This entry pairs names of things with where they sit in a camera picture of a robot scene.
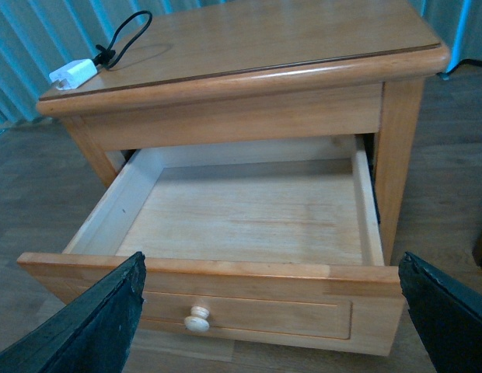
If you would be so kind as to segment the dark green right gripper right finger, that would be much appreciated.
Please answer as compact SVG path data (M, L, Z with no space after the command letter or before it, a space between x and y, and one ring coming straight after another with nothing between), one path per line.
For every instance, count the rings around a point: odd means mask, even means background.
M406 252L400 286L437 372L482 372L482 295Z

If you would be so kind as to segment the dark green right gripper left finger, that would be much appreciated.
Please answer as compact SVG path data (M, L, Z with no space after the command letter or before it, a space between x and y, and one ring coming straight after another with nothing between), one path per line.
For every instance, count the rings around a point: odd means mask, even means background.
M143 308L137 252L0 353L0 372L121 372Z

